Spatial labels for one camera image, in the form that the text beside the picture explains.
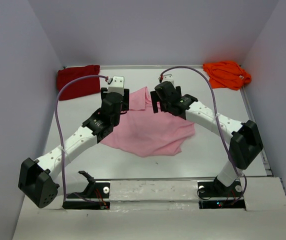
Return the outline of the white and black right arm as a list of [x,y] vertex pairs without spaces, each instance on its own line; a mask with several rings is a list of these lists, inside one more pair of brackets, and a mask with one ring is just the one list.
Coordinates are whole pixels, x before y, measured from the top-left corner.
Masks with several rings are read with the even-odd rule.
[[170,81],[158,84],[150,93],[154,113],[170,113],[186,121],[198,124],[220,137],[228,161],[205,192],[224,197],[264,148],[257,124],[248,120],[231,119],[205,106],[196,97],[181,93],[180,86]]

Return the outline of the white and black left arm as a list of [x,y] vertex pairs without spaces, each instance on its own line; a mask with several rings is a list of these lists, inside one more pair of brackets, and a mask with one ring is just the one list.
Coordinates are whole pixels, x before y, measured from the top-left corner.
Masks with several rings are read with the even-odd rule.
[[27,158],[20,166],[18,188],[40,209],[48,206],[66,183],[54,180],[85,150],[100,143],[129,110],[130,91],[103,87],[101,106],[67,140],[37,159]]

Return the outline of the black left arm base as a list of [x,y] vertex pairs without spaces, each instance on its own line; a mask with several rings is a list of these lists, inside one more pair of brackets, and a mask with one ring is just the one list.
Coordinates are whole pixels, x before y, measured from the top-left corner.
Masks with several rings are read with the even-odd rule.
[[89,183],[82,192],[67,195],[62,207],[65,210],[109,210],[110,181]]

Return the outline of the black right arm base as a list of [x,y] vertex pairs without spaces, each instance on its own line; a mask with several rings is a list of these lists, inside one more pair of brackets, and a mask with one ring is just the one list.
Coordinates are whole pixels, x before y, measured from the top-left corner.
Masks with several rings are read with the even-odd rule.
[[228,190],[218,192],[213,181],[197,183],[198,206],[201,210],[246,209],[241,182],[236,180]]

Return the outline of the pink t shirt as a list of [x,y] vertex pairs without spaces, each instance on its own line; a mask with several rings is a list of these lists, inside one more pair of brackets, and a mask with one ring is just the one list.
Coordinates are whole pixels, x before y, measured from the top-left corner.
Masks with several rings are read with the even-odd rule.
[[167,112],[153,112],[147,87],[129,95],[129,110],[101,143],[139,157],[174,156],[181,144],[195,135],[192,122]]

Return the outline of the dark red t shirt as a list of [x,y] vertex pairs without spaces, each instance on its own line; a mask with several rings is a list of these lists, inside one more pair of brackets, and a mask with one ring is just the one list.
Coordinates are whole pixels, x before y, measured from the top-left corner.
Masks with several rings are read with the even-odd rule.
[[[71,81],[100,73],[100,65],[87,65],[82,67],[68,67],[57,72],[56,88],[60,91]],[[71,100],[100,92],[100,79],[98,77],[79,80],[68,86],[60,95],[60,101]]]

